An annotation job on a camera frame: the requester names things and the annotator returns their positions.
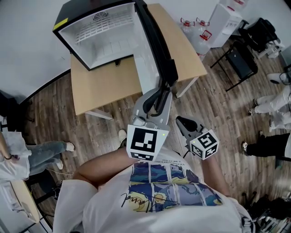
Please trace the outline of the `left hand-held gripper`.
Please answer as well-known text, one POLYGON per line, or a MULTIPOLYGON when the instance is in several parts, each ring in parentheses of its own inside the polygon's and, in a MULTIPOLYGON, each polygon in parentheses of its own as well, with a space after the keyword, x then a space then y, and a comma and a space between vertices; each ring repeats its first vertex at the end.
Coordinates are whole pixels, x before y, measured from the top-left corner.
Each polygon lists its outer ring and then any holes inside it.
POLYGON ((172 92, 166 91, 158 112, 147 116, 162 90, 155 88, 142 95, 135 103, 131 124, 127 128, 126 151, 130 158, 156 160, 169 132, 168 125, 172 92))

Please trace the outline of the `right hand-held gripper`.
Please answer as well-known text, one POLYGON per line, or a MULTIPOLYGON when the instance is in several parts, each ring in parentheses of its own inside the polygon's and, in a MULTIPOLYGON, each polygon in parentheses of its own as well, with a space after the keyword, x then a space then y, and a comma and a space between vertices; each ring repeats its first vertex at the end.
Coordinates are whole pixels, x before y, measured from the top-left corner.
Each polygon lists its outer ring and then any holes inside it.
POLYGON ((195 136, 201 133, 204 128, 200 120, 194 117, 178 116, 176 124, 186 139, 190 137, 186 140, 187 148, 194 156, 198 156, 201 160, 206 160, 217 152, 219 140, 212 129, 195 136))

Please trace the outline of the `black mini fridge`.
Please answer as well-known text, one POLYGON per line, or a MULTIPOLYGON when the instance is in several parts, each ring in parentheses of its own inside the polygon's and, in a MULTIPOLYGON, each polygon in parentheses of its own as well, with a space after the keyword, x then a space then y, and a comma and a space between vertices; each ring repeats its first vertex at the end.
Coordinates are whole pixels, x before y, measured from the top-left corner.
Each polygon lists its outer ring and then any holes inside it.
POLYGON ((143 0, 69 0, 53 33, 89 71, 132 56, 144 93, 178 80, 161 28, 143 0))

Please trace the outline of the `person's right forearm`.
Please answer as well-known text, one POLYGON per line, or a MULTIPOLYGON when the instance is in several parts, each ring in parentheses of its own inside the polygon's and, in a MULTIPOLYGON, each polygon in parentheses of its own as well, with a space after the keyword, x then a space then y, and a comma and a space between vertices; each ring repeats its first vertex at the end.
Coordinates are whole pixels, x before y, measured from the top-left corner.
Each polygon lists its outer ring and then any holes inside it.
POLYGON ((215 156, 211 156, 201 161, 204 182, 211 188, 215 189, 224 196, 229 197, 230 190, 225 180, 222 170, 215 156))

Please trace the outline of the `person's left forearm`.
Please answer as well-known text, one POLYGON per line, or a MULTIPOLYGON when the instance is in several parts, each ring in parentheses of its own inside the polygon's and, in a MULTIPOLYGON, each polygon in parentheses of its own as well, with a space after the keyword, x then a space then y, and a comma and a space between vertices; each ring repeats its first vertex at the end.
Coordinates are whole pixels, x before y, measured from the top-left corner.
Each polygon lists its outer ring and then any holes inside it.
POLYGON ((83 163, 72 179, 85 181, 98 188, 136 162, 138 159, 128 157, 126 148, 120 148, 83 163))

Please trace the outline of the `person's left shoe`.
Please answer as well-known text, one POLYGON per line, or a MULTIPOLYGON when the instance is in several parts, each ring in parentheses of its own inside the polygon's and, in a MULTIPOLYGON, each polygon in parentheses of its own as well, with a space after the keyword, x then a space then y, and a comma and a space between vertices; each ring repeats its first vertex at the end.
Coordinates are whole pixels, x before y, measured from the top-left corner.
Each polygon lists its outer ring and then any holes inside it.
POLYGON ((126 147, 126 142, 127 142, 127 133, 124 129, 120 129, 118 132, 118 138, 120 141, 120 148, 126 147))

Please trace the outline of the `light wooden table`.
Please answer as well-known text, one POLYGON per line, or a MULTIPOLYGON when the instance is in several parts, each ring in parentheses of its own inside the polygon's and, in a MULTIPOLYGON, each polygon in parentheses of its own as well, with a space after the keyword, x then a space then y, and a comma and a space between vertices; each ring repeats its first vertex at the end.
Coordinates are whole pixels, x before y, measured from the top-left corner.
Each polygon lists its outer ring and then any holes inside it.
MULTIPOLYGON (((187 37, 167 11, 160 4, 149 4, 148 9, 175 61, 178 80, 185 82, 176 93, 176 97, 180 98, 207 71, 187 37)), ((113 116, 99 110, 99 107, 142 92, 148 87, 145 76, 139 77, 141 61, 134 63, 133 57, 123 59, 119 66, 109 63, 92 71, 88 71, 74 55, 71 56, 70 63, 76 115, 86 113, 110 120, 113 116)))

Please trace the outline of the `clear water jug red cap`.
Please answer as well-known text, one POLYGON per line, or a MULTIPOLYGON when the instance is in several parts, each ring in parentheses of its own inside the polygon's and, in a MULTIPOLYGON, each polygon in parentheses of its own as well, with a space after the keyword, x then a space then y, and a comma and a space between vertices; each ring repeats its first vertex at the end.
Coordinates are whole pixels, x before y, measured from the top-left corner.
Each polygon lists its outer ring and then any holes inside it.
POLYGON ((200 20, 198 17, 195 21, 195 29, 198 34, 202 34, 207 27, 210 25, 209 22, 205 22, 204 20, 200 20))
POLYGON ((197 49, 196 52, 198 56, 202 57, 207 54, 210 49, 209 39, 211 38, 212 34, 208 30, 204 30, 204 32, 199 35, 199 39, 197 42, 197 49))
POLYGON ((184 20, 183 18, 180 19, 181 22, 181 30, 184 32, 185 35, 192 35, 194 33, 195 22, 184 20))

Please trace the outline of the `black folding chair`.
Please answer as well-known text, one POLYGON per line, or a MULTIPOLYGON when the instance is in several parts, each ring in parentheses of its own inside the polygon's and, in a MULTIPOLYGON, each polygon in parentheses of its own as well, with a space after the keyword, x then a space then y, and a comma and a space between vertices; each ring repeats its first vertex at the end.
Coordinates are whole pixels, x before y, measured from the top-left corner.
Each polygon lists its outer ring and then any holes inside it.
POLYGON ((220 64, 220 61, 223 58, 225 58, 229 62, 230 66, 233 68, 233 70, 240 79, 238 83, 226 89, 226 92, 230 91, 231 89, 246 81, 253 75, 257 74, 258 72, 258 66, 255 62, 254 56, 249 51, 247 46, 242 42, 234 41, 231 47, 214 64, 210 66, 210 68, 212 69, 216 64, 218 64, 227 76, 227 78, 230 80, 230 77, 220 64))

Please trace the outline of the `white water dispenser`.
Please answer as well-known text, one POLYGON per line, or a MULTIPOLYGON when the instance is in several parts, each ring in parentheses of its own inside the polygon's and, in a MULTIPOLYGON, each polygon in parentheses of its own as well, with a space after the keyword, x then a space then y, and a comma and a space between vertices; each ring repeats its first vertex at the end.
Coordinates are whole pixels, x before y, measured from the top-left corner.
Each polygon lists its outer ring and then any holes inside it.
POLYGON ((210 47, 222 47, 241 21, 242 16, 239 12, 234 11, 229 6, 217 4, 210 17, 210 24, 207 28, 212 34, 209 38, 210 47))

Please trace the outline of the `person's white printed t-shirt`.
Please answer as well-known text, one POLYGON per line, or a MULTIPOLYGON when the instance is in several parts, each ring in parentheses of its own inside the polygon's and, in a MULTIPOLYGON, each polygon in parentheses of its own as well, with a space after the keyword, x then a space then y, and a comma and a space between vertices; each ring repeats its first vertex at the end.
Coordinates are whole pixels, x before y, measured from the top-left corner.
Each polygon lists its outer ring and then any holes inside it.
POLYGON ((249 213, 177 152, 138 160, 104 185, 62 183, 53 233, 254 233, 249 213))

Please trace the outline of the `black equipment pile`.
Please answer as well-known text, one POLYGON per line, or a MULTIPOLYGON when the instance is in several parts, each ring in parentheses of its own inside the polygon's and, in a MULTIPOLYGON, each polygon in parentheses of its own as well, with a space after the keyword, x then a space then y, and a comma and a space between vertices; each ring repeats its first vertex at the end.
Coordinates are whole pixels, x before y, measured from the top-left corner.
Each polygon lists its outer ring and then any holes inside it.
POLYGON ((270 200, 264 195, 255 201, 257 192, 251 197, 242 193, 244 208, 255 227, 254 233, 291 233, 291 197, 270 200))

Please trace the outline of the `black mesh office chair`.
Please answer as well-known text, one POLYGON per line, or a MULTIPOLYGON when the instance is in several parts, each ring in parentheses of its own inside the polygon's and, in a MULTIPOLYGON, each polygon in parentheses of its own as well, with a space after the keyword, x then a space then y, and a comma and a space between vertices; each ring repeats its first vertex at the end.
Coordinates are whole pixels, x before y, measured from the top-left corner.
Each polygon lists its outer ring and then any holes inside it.
POLYGON ((278 39, 274 26, 268 20, 259 18, 256 23, 247 28, 245 26, 249 23, 246 20, 242 22, 243 25, 238 29, 238 32, 245 43, 256 52, 263 52, 267 43, 278 39))

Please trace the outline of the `clear dispenser water bottle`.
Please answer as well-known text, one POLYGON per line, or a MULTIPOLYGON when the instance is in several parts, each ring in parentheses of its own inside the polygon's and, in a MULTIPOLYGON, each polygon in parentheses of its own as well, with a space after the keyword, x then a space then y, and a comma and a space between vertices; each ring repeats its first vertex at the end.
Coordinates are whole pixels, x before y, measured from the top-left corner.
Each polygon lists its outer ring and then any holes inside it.
POLYGON ((241 13, 249 0, 226 0, 226 6, 234 12, 241 13))

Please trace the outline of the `wooden desk black legs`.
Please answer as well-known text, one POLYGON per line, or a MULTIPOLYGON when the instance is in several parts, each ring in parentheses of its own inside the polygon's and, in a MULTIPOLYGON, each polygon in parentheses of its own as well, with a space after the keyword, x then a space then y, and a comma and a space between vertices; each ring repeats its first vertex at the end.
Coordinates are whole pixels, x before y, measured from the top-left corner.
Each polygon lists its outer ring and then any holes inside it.
POLYGON ((0 227, 6 233, 47 233, 23 181, 0 183, 0 227))

